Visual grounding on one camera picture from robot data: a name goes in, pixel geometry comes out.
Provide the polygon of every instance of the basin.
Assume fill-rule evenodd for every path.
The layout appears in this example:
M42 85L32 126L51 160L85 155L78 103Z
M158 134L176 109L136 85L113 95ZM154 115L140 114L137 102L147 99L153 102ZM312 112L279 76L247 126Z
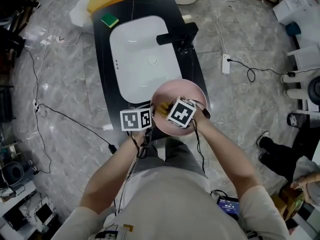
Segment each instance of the basin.
M150 101L163 83L182 78L173 45L158 45L156 41L158 35L167 33L165 21L158 16L119 24L111 32L116 80L127 102Z

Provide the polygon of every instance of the white box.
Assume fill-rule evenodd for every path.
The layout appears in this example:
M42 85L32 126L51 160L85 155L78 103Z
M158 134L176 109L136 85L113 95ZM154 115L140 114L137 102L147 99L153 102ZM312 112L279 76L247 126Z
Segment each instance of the white box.
M120 111L121 130L142 131L152 126L152 109L137 108Z
M166 117L166 120L170 121L180 128L186 128L189 125L196 110L196 103L193 100L188 100L184 97L179 96L176 99L176 102L173 105L170 113Z

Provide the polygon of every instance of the blue object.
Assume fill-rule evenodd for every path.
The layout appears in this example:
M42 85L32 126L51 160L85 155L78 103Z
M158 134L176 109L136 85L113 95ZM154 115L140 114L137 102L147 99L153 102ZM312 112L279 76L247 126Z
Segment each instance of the blue object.
M289 25L286 25L285 31L289 37L301 34L301 29L296 22L291 22Z

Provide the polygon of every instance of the white t-shirt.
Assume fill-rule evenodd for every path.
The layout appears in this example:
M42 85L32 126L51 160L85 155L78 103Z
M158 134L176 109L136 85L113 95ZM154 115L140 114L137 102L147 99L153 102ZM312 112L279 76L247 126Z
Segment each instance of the white t-shirt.
M52 240L247 239L239 224L206 191L208 179L195 172L162 166L133 175L127 185L136 192L130 195L125 190L123 205L127 205L111 223L102 228L94 211L78 207ZM264 240L290 238L262 186L249 189L239 206L246 230L257 232Z

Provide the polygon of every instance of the marble floor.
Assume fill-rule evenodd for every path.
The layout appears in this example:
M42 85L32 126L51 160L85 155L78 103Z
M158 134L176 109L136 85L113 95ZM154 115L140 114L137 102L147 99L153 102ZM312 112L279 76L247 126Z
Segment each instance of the marble floor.
M75 27L69 17L69 11L77 1L39 0L41 7L32 15L22 33L27 39L26 48L34 58L38 75L45 49L49 48L41 41L46 40L50 8L48 35L57 29L57 36L64 38L65 44L73 44L83 31ZM277 23L270 4L261 0L234 1L249 7L223 0L197 0L179 8L183 15L191 15L199 28L194 46L210 98L212 122L245 150L271 194L285 180L259 163L262 151L255 146L255 141L263 131L269 130L276 142L291 145L296 131L287 126L286 118L297 104L283 96L283 86L275 74L256 72L256 80L251 83L246 70L235 63L231 63L230 74L221 73L224 48L216 16L226 53L231 59L246 65L271 68L277 72L289 71L293 65L286 54L294 47L284 27ZM20 148L24 154L32 158L40 169L48 171L50 161L44 153L34 115L36 79L32 65L29 53L24 51L11 74L10 81L15 86L12 100L16 116L12 129L22 140ZM116 142L103 96L93 34L82 34L74 46L54 43L50 47L39 79L38 103L45 103L90 125L105 139ZM91 175L111 154L104 141L64 116L51 111L46 116L44 110L41 115L43 117L38 116L39 130L52 163L50 174L39 173L34 181L41 192L51 197L64 220L77 206ZM183 140L200 162L195 135L188 135ZM201 150L211 188L234 195L234 187L203 138Z

